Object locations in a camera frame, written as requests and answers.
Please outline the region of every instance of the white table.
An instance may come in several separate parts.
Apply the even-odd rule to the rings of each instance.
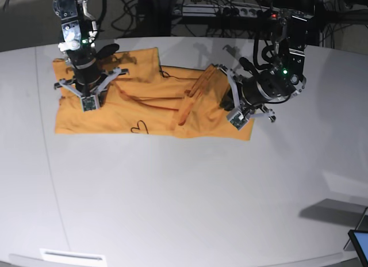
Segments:
[[[117,42],[122,51],[159,47],[161,64],[188,68],[235,68],[225,45],[252,55],[247,40]],[[368,204],[367,56],[308,47],[305,91],[275,105],[277,122],[257,120],[241,142],[55,135],[51,62],[59,55],[56,45],[36,48],[40,108],[24,107],[41,110],[43,123],[32,121],[43,125],[39,142],[72,251],[104,254],[112,267],[324,266],[354,256],[341,253],[347,227],[300,214],[324,199]]]
[[[0,53],[0,261],[68,249],[48,164],[35,48]]]

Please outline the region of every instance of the power strip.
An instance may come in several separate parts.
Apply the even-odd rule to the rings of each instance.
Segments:
[[[239,16],[243,18],[257,18],[257,12],[265,12],[268,8],[252,7],[252,6],[223,6],[223,5],[199,5],[187,4],[180,9],[174,10],[174,14],[182,14],[186,17],[216,17],[218,15]],[[277,13],[272,14],[272,19],[277,19]]]

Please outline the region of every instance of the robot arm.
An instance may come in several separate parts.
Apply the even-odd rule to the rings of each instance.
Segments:
[[[275,14],[268,11],[261,18],[271,18],[271,15]],[[252,77],[239,76],[220,66],[227,74],[231,86],[221,106],[230,111],[227,119],[238,130],[253,117],[268,116],[275,122],[274,112],[265,105],[284,103],[305,88],[304,49],[309,16],[297,11],[280,10],[278,17],[273,44],[262,51],[262,58],[268,63],[258,64],[259,34],[255,37],[253,63],[246,58],[239,59],[239,63]],[[257,109],[263,114],[256,114]]]
[[[87,10],[88,0],[54,0],[55,14],[62,21],[59,49],[74,72],[72,80],[61,79],[55,88],[64,87],[80,98],[83,111],[96,110],[104,103],[108,84],[128,73],[119,67],[112,71],[101,68],[99,61],[114,54],[119,46],[107,45],[99,53],[94,49],[98,28]]]

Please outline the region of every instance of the cloth fold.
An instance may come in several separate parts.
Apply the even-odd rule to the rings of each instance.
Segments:
[[[120,66],[129,74],[110,83],[99,110],[82,112],[81,102],[61,88],[56,116],[57,134],[134,133],[177,138],[215,136],[249,140],[254,121],[238,131],[219,104],[229,90],[227,77],[209,66],[205,71],[160,66],[157,48],[119,52],[101,61],[112,70]],[[55,59],[56,79],[71,79],[72,69]]]

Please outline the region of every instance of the blue object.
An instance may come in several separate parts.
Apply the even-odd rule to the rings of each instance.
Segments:
[[[362,248],[364,255],[366,258],[368,258],[368,234],[364,232],[355,232],[354,234]]]

